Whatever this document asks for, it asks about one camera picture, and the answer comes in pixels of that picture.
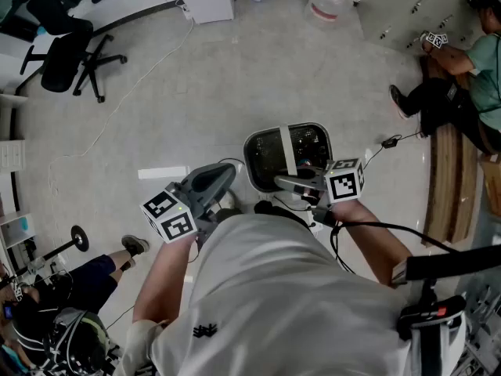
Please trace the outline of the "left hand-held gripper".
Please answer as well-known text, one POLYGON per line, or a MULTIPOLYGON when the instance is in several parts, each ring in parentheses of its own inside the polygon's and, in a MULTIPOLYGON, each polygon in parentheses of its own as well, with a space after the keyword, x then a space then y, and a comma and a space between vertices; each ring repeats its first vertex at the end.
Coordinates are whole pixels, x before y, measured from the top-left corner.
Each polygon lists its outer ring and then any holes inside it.
POLYGON ((141 203, 140 208, 165 243, 191 236, 202 245, 217 227, 211 208, 223 198, 235 178, 233 164, 208 164, 190 172, 182 183, 169 183, 141 203))

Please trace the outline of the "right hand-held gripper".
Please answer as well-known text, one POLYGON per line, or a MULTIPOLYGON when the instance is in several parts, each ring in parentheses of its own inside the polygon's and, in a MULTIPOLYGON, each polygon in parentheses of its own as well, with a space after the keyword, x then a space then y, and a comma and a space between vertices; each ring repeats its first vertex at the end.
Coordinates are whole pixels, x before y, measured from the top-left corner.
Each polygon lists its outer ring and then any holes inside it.
POLYGON ((312 218, 328 225, 329 212, 335 204, 358 199, 365 185, 365 174, 360 158, 328 160, 325 167, 297 167, 294 176, 276 176, 274 183, 291 193, 308 193, 316 199, 312 203, 312 218))

